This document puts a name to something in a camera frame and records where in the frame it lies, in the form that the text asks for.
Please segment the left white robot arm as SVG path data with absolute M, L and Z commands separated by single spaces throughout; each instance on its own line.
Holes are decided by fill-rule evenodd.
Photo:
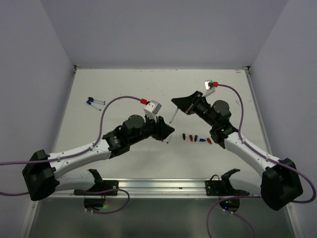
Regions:
M 131 115 L 99 141 L 72 150 L 47 154 L 35 152 L 22 170 L 32 201 L 49 197 L 58 190 L 74 189 L 74 185 L 61 179 L 79 167 L 101 160 L 112 159 L 130 150 L 130 147 L 149 137 L 158 141 L 167 139 L 175 129 L 166 124 L 163 117 L 149 119 Z

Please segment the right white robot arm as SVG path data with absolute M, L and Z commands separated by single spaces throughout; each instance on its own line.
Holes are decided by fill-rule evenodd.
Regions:
M 196 114 L 210 125 L 214 143 L 240 157 L 259 174 L 261 197 L 268 207 L 278 211 L 303 194 L 295 163 L 290 159 L 280 160 L 243 137 L 230 122 L 227 102 L 217 100 L 211 105 L 199 91 L 171 101 L 183 113 Z

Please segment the blue marker pen top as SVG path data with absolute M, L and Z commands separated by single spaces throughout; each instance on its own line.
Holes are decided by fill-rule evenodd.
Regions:
M 97 103 L 97 104 L 101 104 L 101 105 L 105 105 L 106 102 L 105 101 L 102 101 L 102 100 L 97 100 L 93 97 L 89 97 L 88 98 L 88 101 L 91 102 L 91 103 Z

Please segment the blue marker pen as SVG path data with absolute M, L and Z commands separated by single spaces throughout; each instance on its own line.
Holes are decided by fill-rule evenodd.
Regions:
M 89 106 L 91 106 L 91 107 L 95 108 L 96 110 L 101 111 L 101 109 L 100 109 L 100 108 L 98 108 L 98 107 L 96 107 L 96 106 L 95 106 L 92 102 L 90 102 L 90 101 L 86 101 L 86 103 L 87 103 Z
M 91 103 L 97 103 L 97 104 L 101 104 L 101 105 L 105 105 L 106 102 L 105 101 L 102 101 L 102 100 L 97 100 L 93 97 L 89 97 L 88 98 L 88 101 L 91 102 Z

